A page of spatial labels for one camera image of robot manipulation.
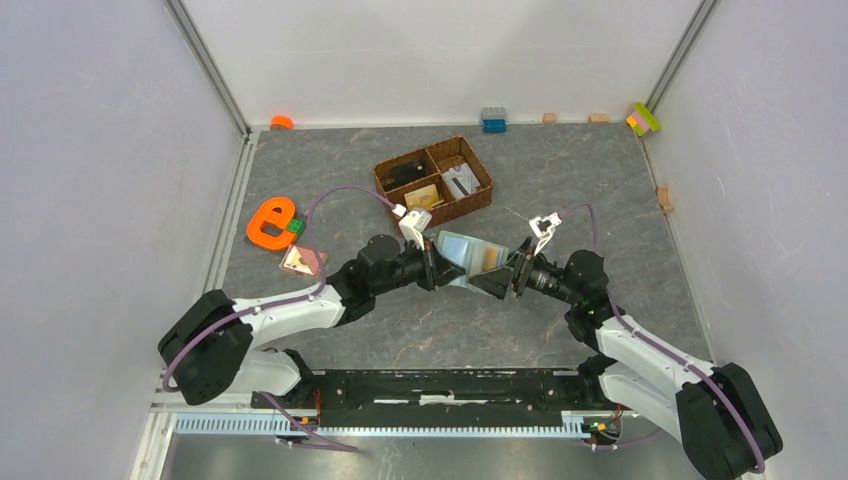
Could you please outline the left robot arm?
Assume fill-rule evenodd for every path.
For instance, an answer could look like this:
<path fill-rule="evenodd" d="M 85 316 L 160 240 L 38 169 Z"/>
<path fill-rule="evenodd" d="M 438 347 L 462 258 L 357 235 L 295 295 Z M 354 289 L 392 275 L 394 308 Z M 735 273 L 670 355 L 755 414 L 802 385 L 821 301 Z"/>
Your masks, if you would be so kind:
<path fill-rule="evenodd" d="M 306 405 L 314 381 L 293 353 L 265 345 L 308 330 L 340 327 L 373 311 L 378 296 L 409 285 L 434 291 L 464 276 L 431 240 L 400 243 L 377 235 L 314 288 L 259 299 L 201 295 L 162 337 L 162 387 L 197 406 L 230 392 L 266 390 L 290 407 Z"/>

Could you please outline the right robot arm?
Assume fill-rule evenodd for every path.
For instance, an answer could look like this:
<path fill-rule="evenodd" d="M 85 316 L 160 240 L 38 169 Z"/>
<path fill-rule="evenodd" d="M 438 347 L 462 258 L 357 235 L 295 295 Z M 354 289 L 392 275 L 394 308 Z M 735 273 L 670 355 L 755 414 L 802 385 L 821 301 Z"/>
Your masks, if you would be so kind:
<path fill-rule="evenodd" d="M 567 303 L 570 332 L 596 353 L 579 367 L 580 400 L 591 408 L 620 404 L 646 418 L 680 442 L 704 478 L 761 473 L 782 451 L 749 373 L 688 355 L 642 328 L 612 298 L 597 253 L 577 250 L 558 265 L 523 245 L 469 282 L 499 299 L 530 289 Z"/>

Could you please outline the light blue card holder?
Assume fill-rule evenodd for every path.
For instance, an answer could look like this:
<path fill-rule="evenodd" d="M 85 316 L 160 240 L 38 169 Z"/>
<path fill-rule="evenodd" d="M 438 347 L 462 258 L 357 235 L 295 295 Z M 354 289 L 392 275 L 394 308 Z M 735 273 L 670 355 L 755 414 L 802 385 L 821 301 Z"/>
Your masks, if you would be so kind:
<path fill-rule="evenodd" d="M 477 292 L 477 293 L 485 294 L 484 291 L 470 285 L 468 283 L 468 279 L 473 275 L 483 273 L 481 271 L 481 260 L 482 260 L 482 256 L 483 256 L 483 249 L 486 246 L 489 246 L 489 245 L 497 245 L 497 246 L 502 246 L 502 245 L 495 244 L 495 243 L 492 243 L 492 242 L 489 242 L 489 241 L 486 241 L 486 240 L 483 240 L 483 239 L 479 239 L 479 238 L 476 238 L 476 237 L 472 237 L 472 236 L 469 236 L 469 235 L 464 235 L 464 234 L 460 234 L 460 233 L 456 233 L 456 232 L 447 231 L 447 230 L 441 231 L 438 235 L 437 249 L 441 245 L 467 245 L 468 246 L 468 253 L 467 253 L 467 256 L 466 256 L 466 260 L 465 260 L 465 269 L 466 269 L 466 275 L 467 275 L 467 287 L 466 287 L 466 289 Z M 505 259 L 505 257 L 510 253 L 510 249 L 508 247 L 505 247 L 505 246 L 502 246 L 502 247 L 504 248 L 504 252 L 503 252 L 503 256 L 502 256 L 502 261 L 503 261 Z"/>

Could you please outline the gold credit card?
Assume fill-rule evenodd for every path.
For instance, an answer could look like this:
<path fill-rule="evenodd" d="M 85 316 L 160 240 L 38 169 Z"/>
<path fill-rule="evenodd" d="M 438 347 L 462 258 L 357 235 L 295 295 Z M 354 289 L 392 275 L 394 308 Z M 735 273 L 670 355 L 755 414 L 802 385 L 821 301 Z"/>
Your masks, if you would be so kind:
<path fill-rule="evenodd" d="M 481 271 L 488 272 L 496 267 L 500 266 L 502 263 L 504 248 L 502 246 L 497 245 L 489 245 L 483 249 L 483 256 L 481 260 Z"/>

